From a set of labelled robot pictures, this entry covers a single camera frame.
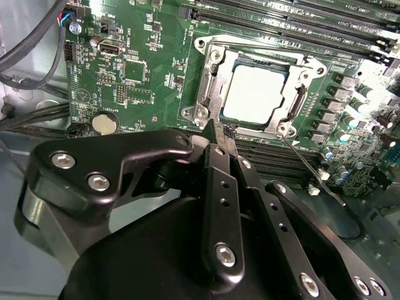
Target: motherboard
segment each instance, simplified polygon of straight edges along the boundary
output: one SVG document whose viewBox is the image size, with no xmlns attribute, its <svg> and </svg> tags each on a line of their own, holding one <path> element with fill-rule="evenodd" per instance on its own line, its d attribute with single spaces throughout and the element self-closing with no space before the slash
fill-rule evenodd
<svg viewBox="0 0 400 300">
<path fill-rule="evenodd" d="M 362 196 L 400 163 L 400 14 L 388 0 L 71 0 L 62 25 L 85 136 L 210 119 L 265 180 Z"/>
</svg>

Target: screw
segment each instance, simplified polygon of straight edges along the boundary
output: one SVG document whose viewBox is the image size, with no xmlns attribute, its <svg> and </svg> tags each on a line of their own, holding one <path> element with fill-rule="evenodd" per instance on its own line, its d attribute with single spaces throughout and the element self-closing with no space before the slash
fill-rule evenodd
<svg viewBox="0 0 400 300">
<path fill-rule="evenodd" d="M 364 283 L 364 281 L 362 281 L 361 279 L 359 279 L 358 277 L 354 278 L 358 289 L 365 295 L 365 296 L 369 296 L 370 295 L 370 291 L 369 288 L 366 286 L 366 284 Z"/>
<path fill-rule="evenodd" d="M 251 164 L 248 161 L 242 161 L 243 166 L 245 166 L 248 169 L 251 169 Z"/>
<path fill-rule="evenodd" d="M 315 281 L 306 273 L 301 273 L 300 281 L 304 289 L 314 298 L 319 296 L 319 289 Z"/>
<path fill-rule="evenodd" d="M 51 162 L 57 168 L 70 169 L 75 166 L 75 159 L 66 153 L 58 153 L 51 157 Z"/>
<path fill-rule="evenodd" d="M 218 260 L 226 267 L 233 267 L 236 262 L 235 254 L 231 248 L 225 245 L 218 245 L 216 248 Z"/>
<path fill-rule="evenodd" d="M 225 152 L 220 147 L 216 147 L 215 148 L 215 152 L 217 152 L 219 155 L 224 155 L 225 154 Z"/>
<path fill-rule="evenodd" d="M 110 187 L 107 177 L 98 174 L 90 176 L 87 183 L 92 189 L 99 192 L 103 192 Z"/>
<path fill-rule="evenodd" d="M 280 190 L 282 193 L 286 193 L 286 189 L 282 184 L 276 184 L 276 188 Z"/>
<path fill-rule="evenodd" d="M 385 296 L 385 291 L 384 289 L 381 287 L 381 285 L 379 283 L 377 283 L 375 280 L 370 279 L 369 282 L 371 283 L 372 287 L 375 289 L 375 291 L 377 291 L 377 293 L 381 296 Z"/>
<path fill-rule="evenodd" d="M 198 115 L 200 118 L 204 118 L 207 114 L 206 114 L 205 111 L 199 110 L 199 111 L 197 112 L 197 115 Z"/>
<path fill-rule="evenodd" d="M 214 50 L 210 54 L 210 60 L 214 63 L 218 63 L 221 60 L 221 52 Z"/>
<path fill-rule="evenodd" d="M 80 35 L 82 32 L 82 26 L 77 22 L 69 23 L 69 31 L 76 36 Z"/>
</svg>

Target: green circuit board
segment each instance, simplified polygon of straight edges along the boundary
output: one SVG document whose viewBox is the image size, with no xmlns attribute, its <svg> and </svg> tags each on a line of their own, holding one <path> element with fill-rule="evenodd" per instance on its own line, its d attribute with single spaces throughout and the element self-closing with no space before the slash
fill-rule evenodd
<svg viewBox="0 0 400 300">
<path fill-rule="evenodd" d="M 301 1 L 302 5 L 297 7 L 284 1 L 227 1 L 230 5 L 221 2 L 71 1 L 70 9 L 76 11 L 79 8 L 79 15 L 77 20 L 70 21 L 76 21 L 82 27 L 79 35 L 70 32 L 67 35 L 68 49 L 72 51 L 66 59 L 72 122 L 90 124 L 96 114 L 106 111 L 117 117 L 116 133 L 166 128 L 200 131 L 181 116 L 182 109 L 196 101 L 203 68 L 204 55 L 193 46 L 197 37 L 230 34 L 280 48 L 311 51 L 322 55 L 319 60 L 327 67 L 327 74 L 312 81 L 307 98 L 292 124 L 297 129 L 292 140 L 296 141 L 300 150 L 310 153 L 318 153 L 326 146 L 333 149 L 334 166 L 343 164 L 350 172 L 347 181 L 342 184 L 344 192 L 352 196 L 367 193 L 365 185 L 371 177 L 370 171 L 382 163 L 388 153 L 388 147 L 371 132 L 371 128 L 349 129 L 338 116 L 323 142 L 310 140 L 309 132 L 318 119 L 318 112 L 324 109 L 323 102 L 331 98 L 329 89 L 338 86 L 335 82 L 338 74 L 358 78 L 359 86 L 378 85 L 389 92 L 396 92 L 399 70 L 394 68 L 390 76 L 384 76 L 387 67 L 368 64 L 366 57 L 374 44 L 374 37 L 384 30 L 383 24 L 398 23 L 400 17 L 381 7 L 356 1 L 335 0 L 327 4 L 307 0 Z M 244 3 L 245 8 L 233 6 L 235 3 Z M 308 8 L 308 4 L 314 4 L 313 8 Z M 333 12 L 324 12 L 324 8 Z M 195 9 L 202 19 L 188 19 L 182 14 L 183 9 Z M 277 20 L 271 17 L 271 12 L 296 17 L 303 22 Z M 110 30 L 104 31 L 104 22 Z M 322 29 L 327 24 L 341 30 Z M 93 47 L 93 37 L 114 41 L 120 53 L 108 55 Z M 345 101 L 350 103 L 355 99 L 350 96 Z M 386 98 L 379 101 L 375 109 L 368 112 L 369 117 L 396 113 L 398 106 L 388 106 Z M 396 125 L 398 122 L 395 117 L 393 123 Z M 338 141 L 334 135 L 338 129 L 351 135 L 348 142 Z M 392 134 L 392 131 L 381 129 L 380 133 Z M 96 134 L 92 129 L 86 133 L 88 136 Z M 278 139 L 245 135 L 237 135 L 237 138 L 285 146 Z M 356 163 L 362 163 L 364 167 L 358 170 Z"/>
</svg>

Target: cpu socket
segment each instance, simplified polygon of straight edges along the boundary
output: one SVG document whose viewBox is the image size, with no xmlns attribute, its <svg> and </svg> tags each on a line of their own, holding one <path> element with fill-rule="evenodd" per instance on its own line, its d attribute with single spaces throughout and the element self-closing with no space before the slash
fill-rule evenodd
<svg viewBox="0 0 400 300">
<path fill-rule="evenodd" d="M 194 47 L 204 64 L 196 103 L 181 114 L 201 129 L 216 119 L 247 136 L 294 136 L 308 87 L 326 74 L 311 56 L 226 34 L 198 37 Z"/>
</svg>

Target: wire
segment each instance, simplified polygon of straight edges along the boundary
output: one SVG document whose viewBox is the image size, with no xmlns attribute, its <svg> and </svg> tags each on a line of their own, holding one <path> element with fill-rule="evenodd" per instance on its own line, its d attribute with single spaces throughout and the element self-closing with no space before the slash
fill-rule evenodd
<svg viewBox="0 0 400 300">
<path fill-rule="evenodd" d="M 60 111 L 66 111 L 68 107 L 69 103 L 58 104 L 38 109 L 36 111 L 32 111 L 22 116 L 14 117 L 12 119 L 4 119 L 0 122 L 0 131 L 8 130 L 10 128 L 13 128 L 14 126 L 20 126 L 20 124 L 22 124 L 23 122 L 32 120 L 34 118 L 38 118 L 48 114 L 59 113 Z"/>
<path fill-rule="evenodd" d="M 60 20 L 60 26 L 64 27 L 63 22 L 69 17 L 71 16 L 70 13 L 65 14 L 64 17 L 62 17 L 62 19 Z"/>
<path fill-rule="evenodd" d="M 12 80 L 9 80 L 7 78 L 7 76 L 4 76 L 4 75 L 0 75 L 0 81 L 3 84 L 10 86 L 12 88 L 15 88 L 15 89 L 24 89 L 24 90 L 42 89 L 50 81 L 50 79 L 54 76 L 54 73 L 56 72 L 58 64 L 61 60 L 61 54 L 63 53 L 63 49 L 64 49 L 65 35 L 66 35 L 65 28 L 60 27 L 56 55 L 54 57 L 54 60 L 52 62 L 49 72 L 40 81 L 33 82 L 31 84 L 26 84 L 26 83 L 24 83 L 24 81 L 23 82 L 14 82 Z"/>
<path fill-rule="evenodd" d="M 14 48 L 8 51 L 4 56 L 0 57 L 0 73 L 17 64 L 25 56 L 27 56 L 48 32 L 54 20 L 59 13 L 63 11 L 67 0 L 56 0 L 51 9 L 43 17 L 42 21 Z"/>
<path fill-rule="evenodd" d="M 314 175 L 315 179 L 318 181 L 320 186 L 326 191 L 328 195 L 330 195 L 332 198 L 334 198 L 343 208 L 344 211 L 347 213 L 347 215 L 357 224 L 358 229 L 359 229 L 359 234 L 354 237 L 344 237 L 344 236 L 339 236 L 337 235 L 340 239 L 343 241 L 360 241 L 362 240 L 365 235 L 366 235 L 366 229 L 364 224 L 361 222 L 361 220 L 358 218 L 357 214 L 343 201 L 342 198 L 340 198 L 337 194 L 332 192 L 322 181 L 322 179 L 319 177 L 318 173 L 314 170 L 314 168 L 308 163 L 307 159 L 304 158 L 303 155 L 285 138 L 282 138 L 285 143 L 293 150 L 293 152 L 299 157 L 299 159 L 304 163 L 304 165 L 312 172 Z"/>
<path fill-rule="evenodd" d="M 14 154 L 8 149 L 7 145 L 3 143 L 0 139 L 0 149 L 8 156 L 8 158 L 12 161 L 12 163 L 18 168 L 18 170 L 25 175 L 25 169 L 21 166 L 19 161 L 15 158 Z"/>
</svg>

